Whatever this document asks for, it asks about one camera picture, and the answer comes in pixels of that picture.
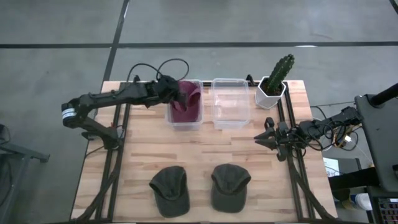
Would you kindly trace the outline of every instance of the purple towel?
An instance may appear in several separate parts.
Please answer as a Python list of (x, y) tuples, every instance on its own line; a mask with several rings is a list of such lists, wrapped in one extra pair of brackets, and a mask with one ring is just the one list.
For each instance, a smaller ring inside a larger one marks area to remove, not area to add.
[(200, 113), (200, 87), (188, 81), (179, 81), (181, 91), (187, 93), (187, 106), (173, 101), (171, 102), (172, 122), (196, 122)]

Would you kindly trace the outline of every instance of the white hexagonal planter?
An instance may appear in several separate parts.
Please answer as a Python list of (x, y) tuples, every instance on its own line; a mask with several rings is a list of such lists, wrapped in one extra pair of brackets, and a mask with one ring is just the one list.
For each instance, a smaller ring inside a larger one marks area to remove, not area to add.
[(282, 98), (285, 93), (286, 86), (282, 82), (282, 93), (279, 96), (268, 96), (260, 88), (261, 84), (265, 82), (269, 77), (263, 77), (257, 86), (256, 94), (254, 95), (256, 99), (256, 104), (264, 109), (271, 109), (278, 103), (278, 100)]

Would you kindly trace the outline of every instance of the green cactus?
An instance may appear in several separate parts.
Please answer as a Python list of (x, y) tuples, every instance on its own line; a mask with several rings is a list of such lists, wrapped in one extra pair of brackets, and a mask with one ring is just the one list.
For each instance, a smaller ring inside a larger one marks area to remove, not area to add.
[(276, 63), (274, 70), (267, 80), (267, 89), (266, 93), (269, 96), (275, 95), (275, 91), (278, 89), (282, 81), (285, 79), (286, 75), (289, 73), (290, 69), (292, 69), (294, 64), (294, 56), (288, 54), (279, 60)]

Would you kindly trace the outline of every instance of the concrete floor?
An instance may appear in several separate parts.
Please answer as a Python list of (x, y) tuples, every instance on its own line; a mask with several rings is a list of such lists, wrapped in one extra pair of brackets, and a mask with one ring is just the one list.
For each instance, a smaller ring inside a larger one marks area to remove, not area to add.
[[(0, 0), (0, 44), (111, 43), (122, 3)], [(396, 19), (388, 0), (131, 0), (120, 42), (391, 41), (398, 39)], [(305, 81), (312, 105), (352, 101), (397, 82), (398, 47), (119, 49), (110, 80), (125, 80), (137, 62), (158, 65), (172, 57), (190, 63), (189, 78), (260, 78), (286, 54), (296, 58), (288, 79)], [(48, 164), (31, 163), (11, 223), (68, 220), (87, 142), (80, 130), (62, 126), (60, 105), (99, 91), (108, 57), (109, 49), (0, 49), (0, 123), (14, 143), (51, 154)], [(165, 73), (177, 77), (182, 69), (169, 66)], [(146, 80), (155, 75), (145, 68), (136, 73)], [(331, 116), (345, 106), (323, 109)], [(359, 149), (323, 155), (370, 164)], [(366, 221), (364, 213), (338, 213)]]

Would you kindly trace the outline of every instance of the clear plastic container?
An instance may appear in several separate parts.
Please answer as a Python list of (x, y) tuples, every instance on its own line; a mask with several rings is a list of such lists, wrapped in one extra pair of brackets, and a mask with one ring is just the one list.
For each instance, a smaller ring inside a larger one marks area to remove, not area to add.
[(215, 129), (242, 128), (250, 122), (249, 85), (241, 78), (216, 78), (213, 93), (213, 123)]
[(187, 123), (176, 123), (173, 122), (172, 119), (172, 115), (171, 115), (171, 105), (168, 104), (166, 107), (166, 113), (165, 113), (165, 120), (166, 122), (173, 126), (174, 130), (176, 131), (195, 131), (195, 130), (199, 130), (200, 125), (203, 123), (203, 117), (205, 114), (205, 105), (204, 105), (204, 101), (203, 101), (203, 82), (201, 80), (184, 80), (184, 81), (189, 81), (192, 82), (194, 84), (196, 84), (196, 86), (200, 87), (200, 112), (199, 112), (199, 116), (198, 119), (195, 122), (187, 122)]

